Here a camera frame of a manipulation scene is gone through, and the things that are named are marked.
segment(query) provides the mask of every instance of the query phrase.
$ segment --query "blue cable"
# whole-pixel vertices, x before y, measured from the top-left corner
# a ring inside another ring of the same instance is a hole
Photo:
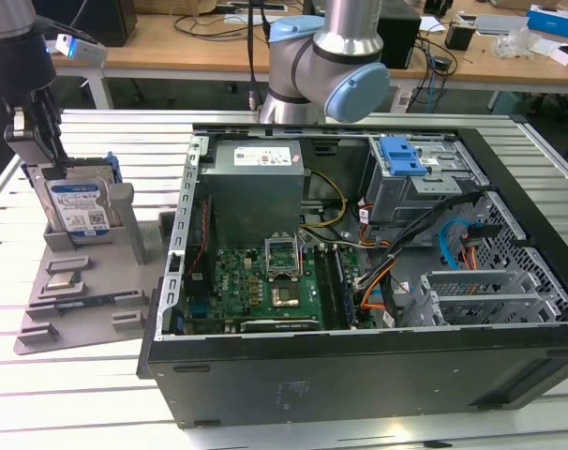
[[[427,91],[427,106],[426,113],[430,114],[430,105],[432,103],[432,97],[434,97],[434,84],[436,83],[436,72],[432,72],[432,78],[430,80],[430,86]]]
[[[430,65],[432,66],[432,78],[430,78],[430,85],[427,88],[427,106],[426,113],[430,114],[430,105],[432,103],[432,97],[434,97],[434,85],[436,84],[436,71],[434,70],[434,56],[429,52],[428,56],[430,58]]]
[[[442,225],[441,232],[438,235],[438,242],[441,246],[442,256],[448,262],[449,267],[451,267],[451,269],[458,270],[459,267],[456,265],[455,258],[453,258],[453,255],[451,255],[451,251],[446,245],[446,229],[449,228],[454,223],[460,223],[462,225],[465,225],[466,228],[472,224],[471,222],[467,221],[465,218],[452,218],[444,225]]]

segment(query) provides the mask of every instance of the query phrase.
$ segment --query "motherboard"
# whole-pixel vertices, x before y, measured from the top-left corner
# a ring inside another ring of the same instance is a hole
[[[266,239],[264,247],[218,249],[211,295],[188,298],[187,331],[349,329],[355,310],[351,284],[360,273],[357,255],[352,248],[296,242]]]

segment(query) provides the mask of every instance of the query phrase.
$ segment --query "small white device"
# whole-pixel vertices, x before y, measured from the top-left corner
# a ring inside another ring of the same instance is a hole
[[[107,59],[107,47],[93,44],[70,35],[58,35],[55,49],[74,61],[102,68]]]

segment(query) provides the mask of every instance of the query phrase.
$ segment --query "aluminum table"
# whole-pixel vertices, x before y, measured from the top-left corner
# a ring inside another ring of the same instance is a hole
[[[65,111],[62,139],[73,157],[114,152],[136,189],[137,218],[148,220],[176,203],[190,124],[252,121],[247,112]],[[530,126],[485,115],[378,114],[365,122],[478,128],[568,244],[568,165]],[[568,449],[568,380],[519,411],[184,432],[155,382],[134,374],[139,339],[15,355],[45,225],[19,164],[15,157],[0,176],[0,449],[407,449],[424,448],[425,441],[472,449]]]

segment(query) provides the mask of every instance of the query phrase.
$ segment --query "black cable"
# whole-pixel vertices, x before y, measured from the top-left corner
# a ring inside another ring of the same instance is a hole
[[[331,188],[334,190],[334,192],[336,193],[336,195],[338,195],[338,188],[337,188],[336,185],[334,185],[334,183],[333,183],[332,181],[330,181],[326,176],[324,176],[324,175],[323,175],[322,173],[320,173],[320,172],[311,171],[311,176],[313,176],[313,175],[319,176],[329,187],[331,187]],[[332,203],[329,204],[328,206],[336,206],[336,207],[339,207],[340,210],[342,210],[341,208],[344,206],[344,202],[345,202],[344,194],[342,194],[342,196],[341,196],[339,199],[335,199],[335,200],[333,199],[333,200],[332,200]],[[320,220],[321,220],[322,223],[328,221],[328,220],[324,220],[322,216],[323,216],[323,214],[320,214]],[[323,227],[323,228],[326,228],[326,229],[330,230],[330,231],[331,231],[333,234],[335,234],[336,237],[338,237],[339,240],[341,240],[341,241],[345,241],[346,239],[343,239],[342,236],[340,236],[340,234],[338,234],[338,232],[337,232],[336,230],[334,230],[332,227],[333,227],[334,225],[337,225],[337,223],[339,223],[343,218],[344,218],[344,216],[340,216],[340,217],[337,218],[337,221],[334,222],[334,223],[332,223],[330,226],[328,226],[328,227]]]
[[[325,215],[324,215],[323,212],[320,213],[320,220],[322,222],[326,222],[328,220],[327,218],[325,218]],[[327,230],[328,232],[330,232],[337,241],[345,241],[346,240],[340,235],[339,232],[336,231],[336,229],[334,227],[324,227],[324,229]]]
[[[336,243],[335,239],[328,239],[327,237],[323,237],[321,234],[319,234],[315,230],[311,230],[310,228],[304,228],[303,231],[312,235],[313,237],[315,237],[319,241],[323,241],[323,242],[328,243],[328,244],[335,244]]]
[[[194,33],[192,31],[186,30],[186,29],[184,29],[180,26],[180,22],[183,21],[184,19],[188,19],[189,17],[190,16],[182,16],[182,17],[176,19],[175,22],[173,23],[173,28],[175,28],[175,30],[179,31],[180,33],[184,33],[185,35],[193,36],[194,38],[217,38],[217,37],[220,37],[220,36],[231,35],[233,33],[240,33],[242,31],[246,31],[248,29],[248,26],[244,26],[244,27],[241,27],[241,28],[236,28],[234,30],[222,31],[220,33],[209,33],[209,34]],[[222,21],[223,21],[223,19],[219,19],[219,20],[211,22],[211,23],[222,22]],[[202,25],[202,26],[206,26],[206,25],[210,25],[211,23],[206,23],[206,24],[198,23],[198,24]]]
[[[420,104],[428,104],[432,102],[432,99],[430,99],[430,101],[422,101],[417,99],[419,97],[419,95],[422,92],[422,89],[424,88],[424,85],[426,84],[426,80],[429,78],[429,84],[427,87],[427,92],[429,95],[431,95],[430,93],[433,90],[433,86],[432,86],[432,79],[433,77],[430,77],[430,70],[433,71],[435,74],[439,75],[439,77],[441,77],[442,81],[441,81],[441,88],[439,89],[439,93],[438,96],[434,99],[434,106],[431,110],[431,113],[433,113],[434,111],[436,111],[436,108],[438,107],[439,102],[441,101],[441,98],[446,94],[447,90],[444,89],[444,86],[446,85],[446,82],[448,81],[448,78],[453,75],[457,68],[458,68],[458,61],[456,59],[456,57],[449,52],[447,49],[443,48],[441,45],[432,42],[431,40],[422,37],[421,35],[418,36],[417,38],[417,43],[414,45],[414,48],[422,51],[424,53],[424,57],[426,58],[426,75],[424,76],[424,78],[422,79],[422,82],[420,83],[420,85],[417,88],[417,91],[415,92],[415,94],[411,97],[411,100],[409,102],[409,105],[407,107],[407,109],[409,109],[413,103],[420,103]],[[449,65],[449,67],[446,70],[440,70],[438,68],[435,67],[435,65],[433,64],[433,58],[434,55],[432,55],[430,46],[434,46],[437,47],[441,50],[443,50],[445,53],[447,53],[448,55],[451,56],[451,58],[453,58],[453,60],[451,61],[451,64]]]
[[[367,272],[367,274],[362,276],[362,279],[370,279],[384,270],[391,261],[390,256],[396,255],[405,245],[412,241],[415,236],[432,227],[447,209],[462,203],[476,202],[484,193],[483,190],[476,190],[467,194],[451,197],[438,203],[436,206],[414,219],[391,241],[390,246],[388,246],[383,254],[384,262]]]
[[[381,299],[388,313],[395,319],[395,323],[398,323],[398,307],[396,306],[395,292],[393,291],[390,281],[391,277],[392,275],[388,272],[386,276],[380,280]]]
[[[269,48],[269,35],[272,30],[272,25],[267,20],[267,16],[265,16],[265,2],[263,0],[259,0],[259,8],[262,12],[262,29],[263,29],[263,34],[265,35],[265,43]]]
[[[257,111],[258,104],[263,103],[263,98],[261,92],[259,92],[259,86],[257,85],[257,79],[255,78],[255,64],[254,64],[254,47],[253,43],[255,41],[253,34],[253,0],[248,0],[248,20],[247,20],[247,53],[248,53],[248,66],[250,68],[250,89],[248,92],[248,106],[251,111]]]
[[[49,19],[48,17],[37,16],[35,27],[37,31],[41,32],[42,34],[45,33],[45,30],[51,29],[53,31],[59,31],[67,35],[72,35],[74,38],[77,38],[79,40],[84,40],[92,44],[100,45],[100,42],[98,42],[96,39],[94,39],[92,36],[88,35],[87,33],[84,33],[83,31],[80,31],[69,25],[65,25],[64,23],[60,23],[54,21],[53,19]]]
[[[74,17],[73,21],[71,21],[69,26],[76,26],[76,23],[78,23],[78,21],[80,20],[80,18],[82,17],[82,15],[84,13],[84,10],[86,9],[86,5],[88,4],[88,1],[89,0],[82,0],[82,4],[80,5],[80,9],[78,9],[76,16]]]

